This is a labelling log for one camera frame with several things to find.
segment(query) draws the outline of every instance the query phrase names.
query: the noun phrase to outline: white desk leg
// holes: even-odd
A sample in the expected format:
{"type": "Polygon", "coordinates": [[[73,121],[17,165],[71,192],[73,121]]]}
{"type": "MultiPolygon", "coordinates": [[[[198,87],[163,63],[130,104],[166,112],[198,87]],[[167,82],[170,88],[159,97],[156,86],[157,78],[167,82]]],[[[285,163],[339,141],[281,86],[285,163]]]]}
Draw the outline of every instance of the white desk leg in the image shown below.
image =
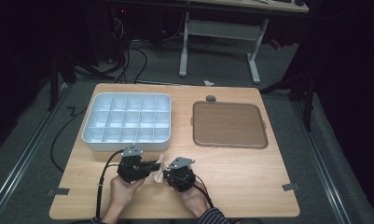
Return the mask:
{"type": "Polygon", "coordinates": [[[181,62],[180,62],[180,77],[187,76],[187,37],[189,32],[189,12],[186,12],[186,21],[184,25],[184,46],[183,51],[181,52],[181,62]]]}
{"type": "Polygon", "coordinates": [[[251,75],[253,77],[253,82],[255,84],[260,83],[259,73],[258,73],[258,70],[256,69],[256,55],[258,53],[259,46],[262,42],[263,35],[265,34],[266,27],[268,26],[268,22],[269,22],[268,19],[265,19],[262,22],[262,26],[260,27],[258,37],[256,39],[256,45],[254,46],[254,50],[252,53],[247,54],[248,64],[250,65],[251,75]]]}

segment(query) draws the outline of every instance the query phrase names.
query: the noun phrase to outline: plastic organizer box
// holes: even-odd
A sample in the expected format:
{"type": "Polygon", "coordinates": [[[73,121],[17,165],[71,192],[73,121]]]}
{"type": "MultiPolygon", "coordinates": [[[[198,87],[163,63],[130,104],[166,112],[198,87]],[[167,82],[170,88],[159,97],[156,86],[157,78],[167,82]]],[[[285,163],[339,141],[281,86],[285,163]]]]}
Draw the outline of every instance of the plastic organizer box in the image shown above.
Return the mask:
{"type": "Polygon", "coordinates": [[[95,151],[150,151],[167,149],[170,135],[169,95],[104,92],[93,99],[82,139],[95,151]]]}

